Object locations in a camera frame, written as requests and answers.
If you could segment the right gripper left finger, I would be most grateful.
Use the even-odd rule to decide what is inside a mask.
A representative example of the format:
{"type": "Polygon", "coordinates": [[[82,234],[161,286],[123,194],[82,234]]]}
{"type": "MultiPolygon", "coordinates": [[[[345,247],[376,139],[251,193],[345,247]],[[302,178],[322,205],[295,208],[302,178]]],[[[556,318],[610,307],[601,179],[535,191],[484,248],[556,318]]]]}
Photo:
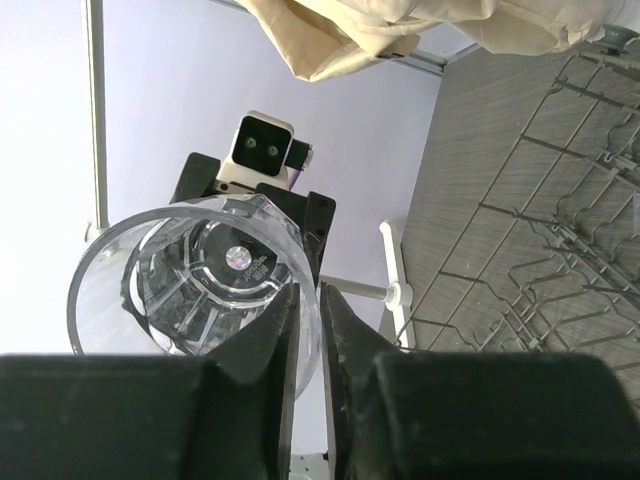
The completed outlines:
{"type": "Polygon", "coordinates": [[[300,290],[205,357],[5,356],[5,479],[285,479],[300,290]]]}

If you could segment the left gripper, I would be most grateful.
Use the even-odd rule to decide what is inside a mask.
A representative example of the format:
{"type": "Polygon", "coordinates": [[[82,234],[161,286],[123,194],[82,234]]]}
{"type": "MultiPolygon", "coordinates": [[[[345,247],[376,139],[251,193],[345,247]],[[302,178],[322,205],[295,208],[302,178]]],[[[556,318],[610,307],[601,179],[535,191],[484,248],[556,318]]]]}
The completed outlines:
{"type": "MultiPolygon", "coordinates": [[[[194,202],[223,194],[224,191],[215,185],[220,167],[219,159],[191,153],[181,171],[170,204],[194,202]]],[[[257,186],[257,193],[265,195],[299,227],[312,277],[318,280],[336,202],[315,192],[304,197],[266,183],[257,186]]]]}

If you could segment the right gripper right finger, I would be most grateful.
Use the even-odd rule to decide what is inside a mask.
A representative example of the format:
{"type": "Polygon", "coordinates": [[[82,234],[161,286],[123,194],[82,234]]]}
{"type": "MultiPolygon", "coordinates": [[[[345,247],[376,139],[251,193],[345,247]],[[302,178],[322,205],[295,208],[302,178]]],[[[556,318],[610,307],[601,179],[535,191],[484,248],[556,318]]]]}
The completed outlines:
{"type": "Polygon", "coordinates": [[[635,479],[639,422],[599,359],[404,353],[320,288],[333,479],[635,479]]]}

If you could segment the clear cup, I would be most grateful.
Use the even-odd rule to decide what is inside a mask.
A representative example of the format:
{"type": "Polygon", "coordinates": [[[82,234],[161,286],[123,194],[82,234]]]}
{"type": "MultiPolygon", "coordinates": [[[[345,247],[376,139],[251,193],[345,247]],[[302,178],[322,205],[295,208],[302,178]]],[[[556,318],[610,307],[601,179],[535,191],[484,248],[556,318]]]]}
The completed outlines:
{"type": "Polygon", "coordinates": [[[320,350],[316,288],[299,227],[258,220],[271,248],[255,247],[240,232],[212,227],[185,237],[171,225],[152,239],[140,256],[144,304],[160,303],[156,329],[172,337],[174,352],[96,352],[86,354],[205,356],[239,333],[286,287],[299,289],[300,333],[296,388],[314,375],[320,350]]]}

